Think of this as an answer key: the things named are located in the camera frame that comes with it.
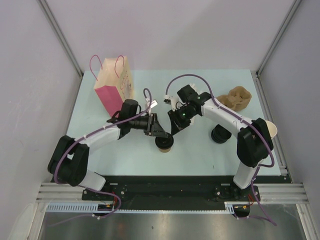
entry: black cup lid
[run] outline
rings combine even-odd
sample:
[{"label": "black cup lid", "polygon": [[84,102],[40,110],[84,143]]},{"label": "black cup lid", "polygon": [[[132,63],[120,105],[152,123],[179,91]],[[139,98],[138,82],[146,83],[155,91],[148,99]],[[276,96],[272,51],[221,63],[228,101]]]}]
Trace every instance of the black cup lid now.
[{"label": "black cup lid", "polygon": [[174,137],[168,133],[168,137],[156,137],[155,138],[155,145],[159,148],[159,149],[169,149],[173,146],[174,144]]}]

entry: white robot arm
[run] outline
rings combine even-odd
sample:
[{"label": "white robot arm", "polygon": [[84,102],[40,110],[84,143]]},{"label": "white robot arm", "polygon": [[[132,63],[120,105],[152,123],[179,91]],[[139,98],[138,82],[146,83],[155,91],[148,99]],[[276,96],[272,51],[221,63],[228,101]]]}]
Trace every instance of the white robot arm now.
[{"label": "white robot arm", "polygon": [[130,132],[131,129],[143,130],[144,134],[151,137],[167,138],[168,134],[160,126],[156,113],[148,112],[146,115],[137,116],[127,122],[114,125],[115,123],[127,120],[136,116],[138,102],[127,99],[122,104],[122,108],[118,111],[118,117],[113,117],[103,126],[104,129],[93,134],[92,136],[83,136],[82,141],[78,142],[68,156],[63,160],[59,168],[58,163],[63,157],[67,149],[75,144],[76,140],[67,135],[60,138],[52,158],[48,165],[48,171],[55,174],[59,182],[66,183],[71,186],[81,186],[96,191],[100,191],[105,185],[106,180],[103,176],[88,170],[88,160],[90,154],[104,145],[121,139]]},{"label": "white robot arm", "polygon": [[[191,119],[196,115],[204,116],[218,123],[213,129],[211,137],[219,144],[226,142],[232,135],[237,138],[237,156],[240,159],[240,164],[233,182],[240,189],[247,188],[258,164],[268,156],[268,151],[254,131],[239,119],[245,120],[258,129],[272,150],[273,143],[266,122],[261,118],[252,120],[241,116],[231,109],[233,115],[229,114],[213,102],[209,93],[198,94],[190,85],[181,88],[177,94],[183,104],[175,108],[172,107],[172,110],[168,112],[171,121],[171,135],[188,127],[191,124]],[[171,104],[171,98],[166,96],[164,102]]]}]

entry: bag handle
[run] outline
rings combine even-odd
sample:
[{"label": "bag handle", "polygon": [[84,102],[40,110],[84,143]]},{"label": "bag handle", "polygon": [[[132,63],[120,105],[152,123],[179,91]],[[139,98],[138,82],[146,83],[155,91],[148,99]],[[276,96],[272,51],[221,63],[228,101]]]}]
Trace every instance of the bag handle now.
[{"label": "bag handle", "polygon": [[125,57],[122,56],[122,55],[119,55],[118,58],[117,58],[116,61],[115,61],[115,64],[114,64],[114,72],[115,72],[115,74],[116,74],[116,76],[117,76],[118,78],[119,78],[119,75],[118,75],[118,73],[117,73],[117,71],[116,71],[116,65],[117,65],[118,59],[119,59],[120,57],[123,58],[122,67],[125,66]]},{"label": "bag handle", "polygon": [[94,74],[94,72],[92,71],[92,68],[91,68],[91,60],[92,60],[94,57],[97,57],[97,58],[99,59],[99,62],[100,62],[100,65],[101,65],[101,69],[102,69],[102,63],[101,63],[101,60],[100,60],[99,56],[96,55],[96,54],[91,57],[90,62],[89,62],[90,71],[91,71],[91,73],[93,74],[93,76],[95,77],[95,79],[98,81],[97,76]]}]

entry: tabletop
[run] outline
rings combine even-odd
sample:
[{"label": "tabletop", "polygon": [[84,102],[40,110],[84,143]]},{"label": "tabletop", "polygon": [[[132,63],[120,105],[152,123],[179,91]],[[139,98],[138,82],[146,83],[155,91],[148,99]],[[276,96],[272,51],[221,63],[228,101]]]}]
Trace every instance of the tabletop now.
[{"label": "tabletop", "polygon": [[[182,74],[196,74],[205,78],[217,97],[228,94],[236,86],[243,86],[252,95],[247,108],[240,114],[251,119],[264,118],[254,81],[249,70],[206,69],[206,70],[134,70],[134,99],[144,108],[143,89],[151,91],[152,99],[158,105],[152,112],[158,114],[161,126],[171,132],[167,112],[170,105],[163,102],[165,90],[170,80]],[[169,89],[171,96],[187,84],[195,84],[198,91],[208,92],[207,86],[195,77],[176,80]],[[84,73],[76,103],[71,116],[67,135],[73,138],[101,128],[110,118],[94,91],[95,78],[90,71]],[[237,157],[237,139],[231,137],[226,143],[212,141],[210,133],[217,124],[212,120],[196,116],[194,125],[174,135],[174,145],[167,153],[158,150],[155,138],[144,135],[142,130],[132,129],[120,140],[113,141],[90,154],[88,169],[101,175],[131,176],[223,176],[235,175],[240,163]],[[259,175],[279,176],[280,169],[275,158],[275,166],[262,167]],[[270,157],[264,163],[270,163]]]}]

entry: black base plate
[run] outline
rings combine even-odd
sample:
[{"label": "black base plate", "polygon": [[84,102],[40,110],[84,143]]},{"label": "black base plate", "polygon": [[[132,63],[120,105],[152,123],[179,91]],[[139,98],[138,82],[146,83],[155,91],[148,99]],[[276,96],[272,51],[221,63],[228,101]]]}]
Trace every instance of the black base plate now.
[{"label": "black base plate", "polygon": [[[229,182],[213,181],[216,177],[131,177],[106,176],[101,190],[114,192],[121,198],[121,209],[148,211],[209,211],[224,210],[224,202],[248,202],[251,188],[240,190]],[[259,189],[254,186],[258,198]],[[113,201],[112,196],[86,190],[84,201]]]}]

